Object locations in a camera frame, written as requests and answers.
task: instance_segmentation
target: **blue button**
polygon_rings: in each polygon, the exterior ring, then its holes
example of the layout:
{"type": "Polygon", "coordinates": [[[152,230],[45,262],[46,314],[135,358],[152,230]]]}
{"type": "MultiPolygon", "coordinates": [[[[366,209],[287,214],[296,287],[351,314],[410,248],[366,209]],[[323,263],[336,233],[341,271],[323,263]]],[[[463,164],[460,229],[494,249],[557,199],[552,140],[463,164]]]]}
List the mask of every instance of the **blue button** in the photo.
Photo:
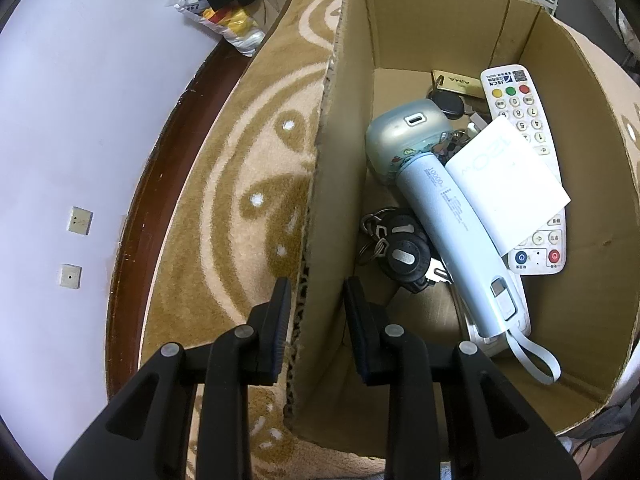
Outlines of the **blue button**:
{"type": "Polygon", "coordinates": [[[516,263],[523,264],[527,261],[527,253],[525,251],[518,251],[516,253],[516,263]]]}

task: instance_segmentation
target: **electrical outlet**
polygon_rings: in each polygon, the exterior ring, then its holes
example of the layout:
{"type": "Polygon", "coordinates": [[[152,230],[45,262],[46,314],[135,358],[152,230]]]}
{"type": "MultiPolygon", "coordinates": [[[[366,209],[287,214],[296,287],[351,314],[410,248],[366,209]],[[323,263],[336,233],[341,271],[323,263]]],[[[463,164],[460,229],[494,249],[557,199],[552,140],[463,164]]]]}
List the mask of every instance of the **electrical outlet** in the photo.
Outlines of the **electrical outlet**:
{"type": "Polygon", "coordinates": [[[66,288],[80,288],[80,273],[82,267],[76,265],[62,264],[60,269],[60,286],[66,288]]]}
{"type": "Polygon", "coordinates": [[[79,235],[89,234],[89,226],[91,225],[91,218],[93,216],[94,214],[91,211],[74,207],[71,210],[68,230],[72,233],[78,233],[79,235]]]}

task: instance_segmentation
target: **remote control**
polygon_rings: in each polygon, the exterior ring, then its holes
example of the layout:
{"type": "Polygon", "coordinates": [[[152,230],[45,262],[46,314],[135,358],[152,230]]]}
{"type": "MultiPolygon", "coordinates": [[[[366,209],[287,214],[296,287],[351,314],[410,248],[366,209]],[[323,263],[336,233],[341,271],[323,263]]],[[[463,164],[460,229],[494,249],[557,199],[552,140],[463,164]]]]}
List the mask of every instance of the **remote control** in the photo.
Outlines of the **remote control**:
{"type": "MultiPolygon", "coordinates": [[[[519,64],[497,66],[480,75],[491,117],[506,117],[543,158],[560,184],[560,169],[542,101],[526,68],[519,64]]],[[[507,254],[516,274],[555,274],[566,261],[564,208],[507,254]]]]}

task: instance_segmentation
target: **wooden baseboard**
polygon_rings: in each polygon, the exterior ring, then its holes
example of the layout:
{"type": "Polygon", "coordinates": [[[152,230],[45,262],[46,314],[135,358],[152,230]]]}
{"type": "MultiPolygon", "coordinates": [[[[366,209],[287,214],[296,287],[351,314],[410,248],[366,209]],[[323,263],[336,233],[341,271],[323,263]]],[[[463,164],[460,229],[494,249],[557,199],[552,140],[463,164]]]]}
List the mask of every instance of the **wooden baseboard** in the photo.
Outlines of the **wooden baseboard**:
{"type": "Polygon", "coordinates": [[[175,203],[198,150],[249,64],[220,41],[162,130],[133,197],[111,280],[106,330],[108,397],[138,368],[146,302],[175,203]]]}

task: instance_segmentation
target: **screw head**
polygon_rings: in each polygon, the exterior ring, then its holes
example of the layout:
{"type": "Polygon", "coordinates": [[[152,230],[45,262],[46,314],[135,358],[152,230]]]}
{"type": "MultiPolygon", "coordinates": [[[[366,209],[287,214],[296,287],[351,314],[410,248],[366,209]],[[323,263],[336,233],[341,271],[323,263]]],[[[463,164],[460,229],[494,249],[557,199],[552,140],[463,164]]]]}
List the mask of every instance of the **screw head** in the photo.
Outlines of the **screw head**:
{"type": "Polygon", "coordinates": [[[164,357],[173,357],[179,351],[180,351],[180,346],[178,345],[178,343],[167,343],[163,345],[162,348],[160,349],[160,353],[164,357]]]}
{"type": "Polygon", "coordinates": [[[240,325],[234,330],[234,335],[240,339],[251,337],[254,334],[254,327],[251,325],[240,325]]]}
{"type": "Polygon", "coordinates": [[[460,348],[460,351],[466,355],[473,355],[478,351],[478,347],[471,341],[463,341],[458,345],[458,348],[460,348]]]}
{"type": "Polygon", "coordinates": [[[385,334],[387,334],[389,337],[400,337],[402,334],[404,334],[404,328],[402,328],[400,325],[390,324],[385,326],[385,334]]]}

